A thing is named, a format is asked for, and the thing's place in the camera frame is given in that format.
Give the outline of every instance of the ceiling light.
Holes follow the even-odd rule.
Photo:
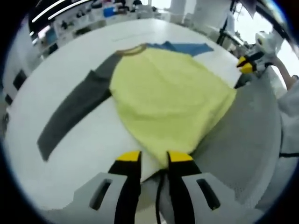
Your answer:
[[[37,21],[39,18],[41,18],[46,12],[48,12],[49,10],[51,10],[52,8],[54,8],[55,6],[59,5],[60,3],[64,2],[65,0],[59,0],[57,2],[55,2],[54,4],[50,5],[49,7],[47,7],[45,10],[43,10],[39,15],[37,15],[32,22]]]
[[[48,18],[48,20],[51,20],[51,19],[53,19],[55,16],[58,16],[59,14],[63,13],[64,11],[66,11],[66,10],[68,10],[68,9],[70,9],[70,8],[72,8],[72,7],[74,7],[74,6],[76,6],[76,5],[79,5],[79,4],[83,3],[83,2],[86,2],[86,1],[90,1],[90,0],[81,0],[81,1],[77,1],[77,2],[71,4],[71,5],[67,6],[67,7],[65,7],[65,8],[63,8],[63,9],[61,9],[61,10],[59,10],[58,12],[54,13],[52,16],[50,16],[50,17]]]

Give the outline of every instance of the person's arm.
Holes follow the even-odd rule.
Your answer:
[[[286,69],[285,65],[283,64],[283,62],[278,58],[275,57],[272,60],[272,63],[274,66],[276,66],[282,76],[282,78],[284,79],[286,88],[289,90],[293,84],[296,82],[296,79],[291,77],[288,70]]]

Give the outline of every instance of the blue fabric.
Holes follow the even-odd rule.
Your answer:
[[[213,48],[209,47],[206,43],[170,43],[169,41],[166,41],[163,44],[147,44],[148,47],[151,48],[158,48],[158,49],[164,49],[164,50],[170,50],[174,52],[189,54],[192,57],[203,54],[209,51],[213,51]]]

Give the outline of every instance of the white table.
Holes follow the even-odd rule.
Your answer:
[[[50,55],[27,79],[10,112],[6,145],[12,169],[25,193],[39,208],[59,209],[72,201],[74,191],[115,158],[141,149],[119,120],[112,99],[105,101],[63,138],[46,163],[37,139],[52,113],[91,69],[116,50],[144,42],[207,43],[214,51],[195,57],[233,87],[240,72],[237,59],[214,42],[186,28],[161,20],[128,21],[85,34]],[[159,170],[143,153],[142,181]]]

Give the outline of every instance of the person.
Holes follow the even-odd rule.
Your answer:
[[[282,142],[271,182],[257,205],[257,208],[263,211],[267,211],[283,193],[294,175],[299,157],[299,77],[291,76],[277,56],[272,59],[272,64],[278,68],[288,91],[278,99],[282,120]]]

